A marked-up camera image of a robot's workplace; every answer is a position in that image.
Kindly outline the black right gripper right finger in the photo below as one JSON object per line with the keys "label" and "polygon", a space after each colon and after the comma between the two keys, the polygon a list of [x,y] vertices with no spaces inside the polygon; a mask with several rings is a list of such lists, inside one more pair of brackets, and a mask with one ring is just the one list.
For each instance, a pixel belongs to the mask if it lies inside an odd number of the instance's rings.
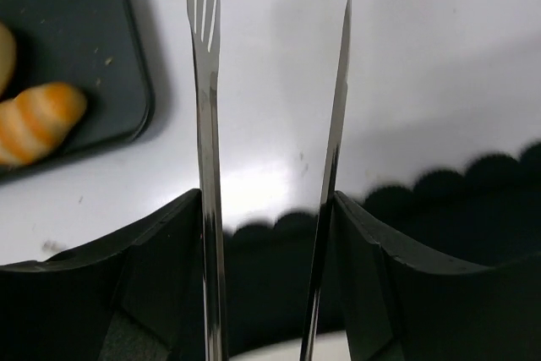
{"label": "black right gripper right finger", "polygon": [[496,266],[462,260],[340,192],[333,219],[352,359],[539,359],[539,254]]}

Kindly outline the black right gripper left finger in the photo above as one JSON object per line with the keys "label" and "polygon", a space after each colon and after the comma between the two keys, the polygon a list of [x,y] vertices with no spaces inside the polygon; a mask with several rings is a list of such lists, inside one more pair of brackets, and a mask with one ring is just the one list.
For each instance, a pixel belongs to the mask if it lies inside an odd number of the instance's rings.
{"label": "black right gripper left finger", "polygon": [[199,242],[189,190],[115,232],[1,269],[4,360],[169,360]]}

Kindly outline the steel serving tongs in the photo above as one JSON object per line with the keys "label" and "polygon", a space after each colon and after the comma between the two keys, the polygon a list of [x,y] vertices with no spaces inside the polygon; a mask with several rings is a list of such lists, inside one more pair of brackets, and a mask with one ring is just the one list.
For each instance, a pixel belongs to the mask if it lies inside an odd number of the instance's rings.
{"label": "steel serving tongs", "polygon": [[[221,49],[221,0],[186,0],[194,60],[197,108],[199,187],[202,193],[203,293],[205,357],[226,360],[227,305],[221,214],[221,178],[217,85]],[[320,309],[320,291],[331,229],[332,203],[342,144],[348,92],[352,4],[346,3],[325,158],[320,209],[316,224],[307,310],[300,358],[310,360]]]}

